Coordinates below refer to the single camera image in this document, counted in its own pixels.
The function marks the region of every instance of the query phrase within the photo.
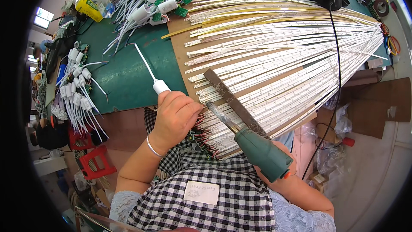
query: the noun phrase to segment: yellow bottle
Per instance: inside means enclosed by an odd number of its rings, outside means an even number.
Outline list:
[[[91,0],[76,0],[75,6],[77,11],[86,14],[96,22],[100,22],[103,19],[97,5]]]

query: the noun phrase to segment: name tag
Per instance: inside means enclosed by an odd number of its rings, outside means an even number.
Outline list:
[[[183,200],[196,201],[204,204],[218,203],[219,185],[189,181]]]

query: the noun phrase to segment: light blue lace sleeve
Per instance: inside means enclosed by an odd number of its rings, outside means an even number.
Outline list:
[[[275,211],[275,230],[281,231],[336,231],[333,218],[321,211],[304,211],[296,205],[290,204],[279,193],[269,189]]]
[[[126,223],[131,210],[136,206],[137,200],[141,196],[140,193],[132,191],[120,191],[115,193],[112,204],[110,205],[109,218]]]

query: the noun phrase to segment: red stool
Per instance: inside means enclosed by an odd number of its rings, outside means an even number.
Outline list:
[[[107,162],[106,157],[104,156],[104,154],[107,152],[107,148],[105,145],[101,145],[99,147],[97,147],[96,149],[92,150],[91,152],[89,152],[88,154],[86,154],[85,156],[82,156],[79,158],[81,166],[80,169],[83,173],[83,175],[85,176],[85,178],[87,180],[92,180],[92,179],[96,179],[96,178],[101,178],[102,176],[106,176],[106,175],[110,175],[112,173],[115,173],[117,171],[116,167],[110,167],[109,163]],[[100,168],[97,165],[96,159],[95,157],[100,156],[104,168]],[[89,160],[92,160],[93,163],[95,164],[97,171],[93,171],[91,170],[90,166],[89,166]]]
[[[86,150],[86,149],[94,149],[96,146],[93,144],[91,141],[91,136],[90,134],[86,135],[86,141],[83,139],[83,137],[75,133],[73,128],[69,127],[69,140],[70,140],[70,150]],[[81,141],[83,143],[83,146],[77,146],[76,141]]]

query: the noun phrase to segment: silver bracelet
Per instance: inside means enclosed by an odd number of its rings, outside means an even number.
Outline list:
[[[160,155],[159,153],[157,153],[157,152],[152,148],[152,146],[150,145],[150,142],[149,142],[149,135],[147,135],[146,141],[147,141],[147,145],[149,146],[149,148],[152,150],[152,152],[153,152],[154,154],[156,154],[157,156],[159,156],[159,157],[161,157],[161,158],[166,157],[166,155]]]

